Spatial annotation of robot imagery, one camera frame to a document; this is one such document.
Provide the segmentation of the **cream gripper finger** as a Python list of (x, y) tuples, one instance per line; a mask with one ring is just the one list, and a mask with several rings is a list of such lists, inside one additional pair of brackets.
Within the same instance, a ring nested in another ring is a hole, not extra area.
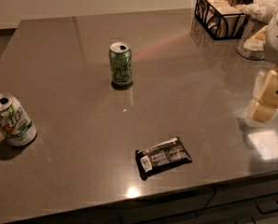
[(246, 115), (247, 123), (268, 123), (278, 113), (278, 66), (260, 71)]

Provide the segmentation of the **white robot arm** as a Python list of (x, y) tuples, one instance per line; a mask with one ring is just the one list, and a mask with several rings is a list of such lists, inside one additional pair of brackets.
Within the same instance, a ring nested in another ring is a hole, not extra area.
[(276, 64), (276, 67), (268, 73), (258, 73), (245, 118), (245, 123), (250, 127), (263, 126), (278, 113), (278, 12), (268, 24), (264, 54), (265, 60)]

